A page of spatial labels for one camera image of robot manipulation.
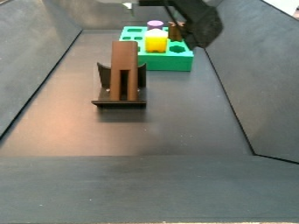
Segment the pink object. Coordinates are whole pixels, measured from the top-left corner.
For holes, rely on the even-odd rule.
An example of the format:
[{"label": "pink object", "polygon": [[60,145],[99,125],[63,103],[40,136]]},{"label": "pink object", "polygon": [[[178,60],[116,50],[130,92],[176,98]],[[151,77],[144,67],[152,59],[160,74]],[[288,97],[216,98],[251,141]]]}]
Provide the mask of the pink object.
[{"label": "pink object", "polygon": [[151,20],[147,22],[147,30],[152,30],[152,29],[163,29],[164,27],[164,22],[159,21],[159,20]]}]

